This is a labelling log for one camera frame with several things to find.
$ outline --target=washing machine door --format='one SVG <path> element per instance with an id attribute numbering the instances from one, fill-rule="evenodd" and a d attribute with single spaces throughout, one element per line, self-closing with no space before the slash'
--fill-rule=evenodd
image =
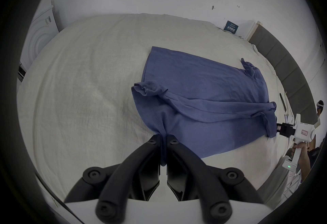
<path id="1" fill-rule="evenodd" d="M 20 59 L 25 71 L 30 68 L 44 46 L 59 33 L 52 7 L 51 0 L 42 0 L 33 17 Z"/>

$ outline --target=bed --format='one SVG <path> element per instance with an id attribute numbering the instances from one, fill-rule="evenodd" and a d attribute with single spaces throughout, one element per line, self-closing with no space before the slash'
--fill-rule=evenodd
<path id="1" fill-rule="evenodd" d="M 121 163 L 153 135 L 138 115 L 131 93 L 152 46 L 237 68 L 242 68 L 244 58 L 264 76 L 269 99 L 277 104 L 277 122 L 285 122 L 285 114 L 293 116 L 269 61 L 254 45 L 210 22 L 153 14 L 77 21 L 43 48 L 17 95 L 19 123 L 31 160 L 60 199 L 86 168 Z M 262 136 L 203 161 L 241 169 L 258 189 L 291 144 L 284 136 Z"/>

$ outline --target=screw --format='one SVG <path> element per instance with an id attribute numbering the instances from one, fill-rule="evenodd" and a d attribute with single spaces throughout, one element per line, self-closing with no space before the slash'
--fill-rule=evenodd
<path id="1" fill-rule="evenodd" d="M 178 140 L 171 140 L 171 141 L 170 141 L 170 144 L 171 144 L 171 145 L 178 144 L 178 143 L 179 143 Z"/>
<path id="2" fill-rule="evenodd" d="M 211 207 L 210 214 L 213 218 L 226 218 L 231 215 L 231 206 L 228 203 L 220 202 Z"/>
<path id="3" fill-rule="evenodd" d="M 99 177 L 99 175 L 100 175 L 100 173 L 97 172 L 97 171 L 95 171 L 95 170 L 93 170 L 93 171 L 91 171 L 91 172 L 89 173 L 89 177 L 90 177 L 91 179 L 95 179 L 96 177 Z"/>
<path id="4" fill-rule="evenodd" d="M 234 171 L 228 172 L 227 177 L 229 177 L 230 179 L 236 179 L 237 178 L 237 173 L 234 172 Z"/>
<path id="5" fill-rule="evenodd" d="M 115 206 L 109 202 L 99 202 L 97 205 L 97 215 L 111 219 L 117 214 Z"/>

